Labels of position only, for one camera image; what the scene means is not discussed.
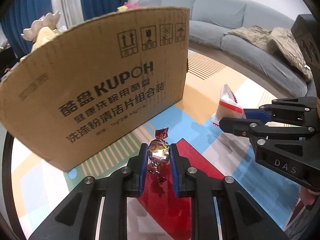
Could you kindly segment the person's right hand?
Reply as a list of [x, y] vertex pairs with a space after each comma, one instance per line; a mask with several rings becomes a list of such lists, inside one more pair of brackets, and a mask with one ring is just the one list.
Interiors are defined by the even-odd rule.
[[312, 210], [315, 201], [319, 197], [319, 192], [311, 191], [303, 186], [300, 187], [299, 197], [307, 210]]

